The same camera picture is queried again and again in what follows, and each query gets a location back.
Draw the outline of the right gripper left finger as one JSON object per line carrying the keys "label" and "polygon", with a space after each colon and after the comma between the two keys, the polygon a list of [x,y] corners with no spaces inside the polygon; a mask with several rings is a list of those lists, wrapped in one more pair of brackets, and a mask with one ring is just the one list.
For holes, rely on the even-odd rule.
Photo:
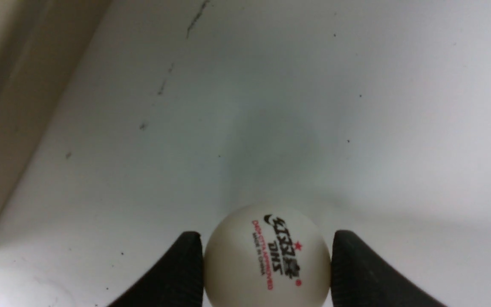
{"label": "right gripper left finger", "polygon": [[201,307],[203,250],[198,232],[183,232],[111,307]]}

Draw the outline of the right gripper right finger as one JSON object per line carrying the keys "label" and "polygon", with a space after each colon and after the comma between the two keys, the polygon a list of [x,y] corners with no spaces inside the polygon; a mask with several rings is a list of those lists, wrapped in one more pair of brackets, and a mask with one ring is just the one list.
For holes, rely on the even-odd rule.
{"label": "right gripper right finger", "polygon": [[349,230],[338,230],[333,238],[331,299],[334,307],[444,306]]}

